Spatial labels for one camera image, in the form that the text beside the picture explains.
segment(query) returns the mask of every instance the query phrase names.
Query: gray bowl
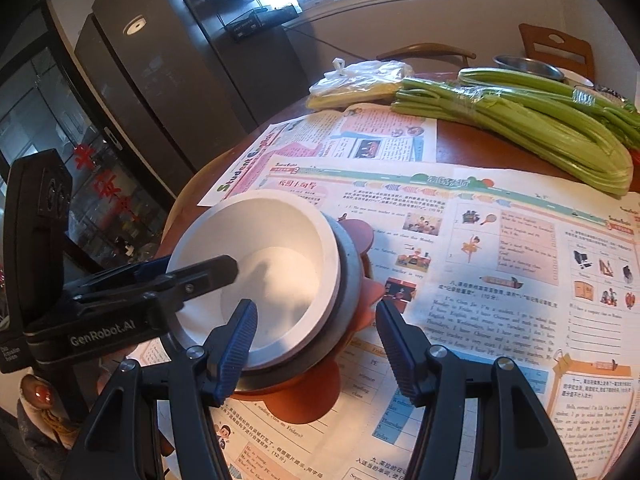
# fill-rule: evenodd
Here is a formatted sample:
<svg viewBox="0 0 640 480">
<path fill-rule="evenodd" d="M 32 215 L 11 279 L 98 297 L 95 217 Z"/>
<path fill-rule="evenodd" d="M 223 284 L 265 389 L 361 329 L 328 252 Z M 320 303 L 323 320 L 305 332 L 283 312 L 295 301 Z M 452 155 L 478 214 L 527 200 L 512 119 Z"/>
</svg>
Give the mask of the gray bowl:
<svg viewBox="0 0 640 480">
<path fill-rule="evenodd" d="M 495 56 L 494 62 L 500 68 L 539 75 L 546 77 L 547 79 L 553 79 L 554 81 L 564 80 L 564 74 L 555 66 L 551 66 L 535 59 L 529 59 L 528 57 Z"/>
</svg>

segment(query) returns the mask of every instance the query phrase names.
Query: plastic wrap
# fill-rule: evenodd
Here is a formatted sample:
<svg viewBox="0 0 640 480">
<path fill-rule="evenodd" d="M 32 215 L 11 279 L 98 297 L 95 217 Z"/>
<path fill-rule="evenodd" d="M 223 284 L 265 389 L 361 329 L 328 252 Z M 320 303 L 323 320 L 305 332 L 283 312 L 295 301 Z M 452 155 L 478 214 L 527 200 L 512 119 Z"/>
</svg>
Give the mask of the plastic wrap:
<svg viewBox="0 0 640 480">
<path fill-rule="evenodd" d="M 363 61 L 345 66 L 344 60 L 337 57 L 334 68 L 309 88 L 308 108 L 339 108 L 392 98 L 400 89 L 402 78 L 414 75 L 414 69 L 401 61 Z"/>
</svg>

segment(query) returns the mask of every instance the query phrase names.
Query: newspaper illustration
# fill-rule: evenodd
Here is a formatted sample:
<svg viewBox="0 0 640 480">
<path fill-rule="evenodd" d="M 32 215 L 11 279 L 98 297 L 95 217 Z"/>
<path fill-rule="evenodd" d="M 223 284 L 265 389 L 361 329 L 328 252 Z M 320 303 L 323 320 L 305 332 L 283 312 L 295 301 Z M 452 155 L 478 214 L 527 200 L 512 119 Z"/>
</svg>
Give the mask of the newspaper illustration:
<svg viewBox="0 0 640 480">
<path fill-rule="evenodd" d="M 211 206 L 251 187 L 273 155 L 436 160 L 436 120 L 362 103 L 272 124 L 229 167 L 199 205 Z"/>
<path fill-rule="evenodd" d="M 252 187 L 367 221 L 374 278 L 406 321 L 462 358 L 513 358 L 577 477 L 610 469 L 638 424 L 638 194 L 615 200 L 511 170 L 277 155 Z M 339 359 L 342 393 L 312 424 L 279 421 L 261 402 L 212 410 L 235 478 L 403 478 L 424 410 L 399 393 L 374 328 Z M 476 411 L 468 400 L 459 480 L 470 476 Z"/>
</svg>

